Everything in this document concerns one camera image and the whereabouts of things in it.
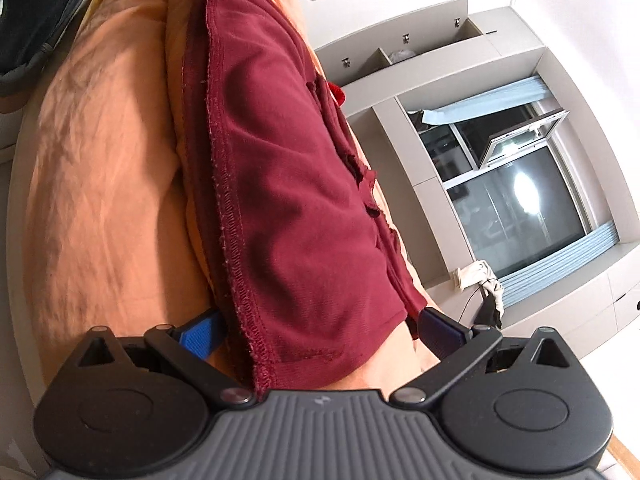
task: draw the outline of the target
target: window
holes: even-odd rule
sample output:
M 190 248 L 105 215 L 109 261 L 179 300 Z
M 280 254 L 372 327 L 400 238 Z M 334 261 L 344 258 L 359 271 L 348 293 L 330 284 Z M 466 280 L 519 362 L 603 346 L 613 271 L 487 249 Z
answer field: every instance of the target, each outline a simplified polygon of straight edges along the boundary
M 567 115 L 533 104 L 453 124 L 410 114 L 474 254 L 502 278 L 582 238 L 582 209 L 548 138 Z

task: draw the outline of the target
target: gray ribbed surface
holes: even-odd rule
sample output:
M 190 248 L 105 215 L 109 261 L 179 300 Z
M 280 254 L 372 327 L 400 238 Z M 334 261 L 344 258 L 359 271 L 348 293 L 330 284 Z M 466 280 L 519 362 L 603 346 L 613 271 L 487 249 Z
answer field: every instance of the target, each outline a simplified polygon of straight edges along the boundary
M 49 480 L 74 480 L 54 471 Z M 225 413 L 200 448 L 154 480 L 505 480 L 453 452 L 421 413 L 376 392 L 273 392 Z M 585 471 L 562 477 L 597 480 Z
M 612 248 L 619 240 L 615 224 L 609 221 L 567 247 L 505 276 L 500 279 L 504 286 L 504 306 L 518 303 L 546 286 L 562 280 Z

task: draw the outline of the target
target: white cloth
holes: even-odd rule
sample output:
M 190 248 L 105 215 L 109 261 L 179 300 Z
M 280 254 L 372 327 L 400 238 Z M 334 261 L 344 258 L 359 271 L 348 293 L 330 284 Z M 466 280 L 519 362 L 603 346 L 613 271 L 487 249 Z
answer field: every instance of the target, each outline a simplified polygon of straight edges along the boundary
M 476 260 L 464 269 L 454 270 L 453 280 L 457 290 L 460 292 L 472 285 L 480 285 L 484 288 L 494 297 L 495 309 L 500 313 L 500 318 L 502 318 L 502 314 L 504 314 L 504 305 L 502 303 L 504 287 L 495 277 L 494 272 L 486 261 Z

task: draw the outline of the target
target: folded blue curtain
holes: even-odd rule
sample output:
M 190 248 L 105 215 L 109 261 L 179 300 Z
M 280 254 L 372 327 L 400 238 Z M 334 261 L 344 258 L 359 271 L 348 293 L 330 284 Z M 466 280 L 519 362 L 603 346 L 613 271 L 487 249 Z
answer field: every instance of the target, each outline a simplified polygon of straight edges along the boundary
M 436 110 L 424 110 L 423 124 L 451 124 L 552 97 L 539 75 L 527 77 Z

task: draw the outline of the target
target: maroon cloth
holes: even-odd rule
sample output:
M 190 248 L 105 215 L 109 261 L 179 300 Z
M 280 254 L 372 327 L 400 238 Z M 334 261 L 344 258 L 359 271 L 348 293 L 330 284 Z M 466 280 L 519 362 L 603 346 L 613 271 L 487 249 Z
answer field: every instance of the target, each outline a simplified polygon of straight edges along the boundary
M 426 300 L 327 82 L 271 0 L 196 0 L 183 84 L 198 228 L 246 382 L 340 380 Z

